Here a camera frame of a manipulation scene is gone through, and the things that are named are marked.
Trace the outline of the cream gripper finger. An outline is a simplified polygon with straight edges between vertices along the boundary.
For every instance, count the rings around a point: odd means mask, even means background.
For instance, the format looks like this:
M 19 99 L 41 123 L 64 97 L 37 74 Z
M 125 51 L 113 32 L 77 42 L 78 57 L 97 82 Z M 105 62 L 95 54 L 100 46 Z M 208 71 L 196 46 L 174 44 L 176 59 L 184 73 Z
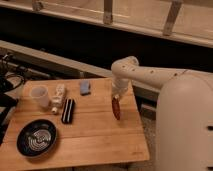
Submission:
M 119 99 L 120 99 L 120 96 L 119 96 L 119 94 L 115 94 L 115 95 L 113 95 L 113 98 L 112 98 L 112 99 L 119 100 Z

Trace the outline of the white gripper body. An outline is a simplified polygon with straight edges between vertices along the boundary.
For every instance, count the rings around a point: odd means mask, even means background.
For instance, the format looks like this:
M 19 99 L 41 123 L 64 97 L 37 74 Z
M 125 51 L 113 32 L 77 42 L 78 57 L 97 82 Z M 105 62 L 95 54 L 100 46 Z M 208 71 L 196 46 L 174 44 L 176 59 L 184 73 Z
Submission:
M 112 96 L 121 98 L 128 90 L 128 79 L 114 78 L 112 80 Z

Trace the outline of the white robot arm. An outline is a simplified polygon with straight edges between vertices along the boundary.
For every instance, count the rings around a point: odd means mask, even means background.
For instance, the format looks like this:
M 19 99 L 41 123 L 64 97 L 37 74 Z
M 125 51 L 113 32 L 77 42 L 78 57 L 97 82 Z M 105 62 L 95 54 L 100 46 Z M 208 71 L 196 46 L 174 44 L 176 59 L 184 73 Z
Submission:
M 156 171 L 213 171 L 213 73 L 144 67 L 134 56 L 111 65 L 112 95 L 131 80 L 157 88 Z

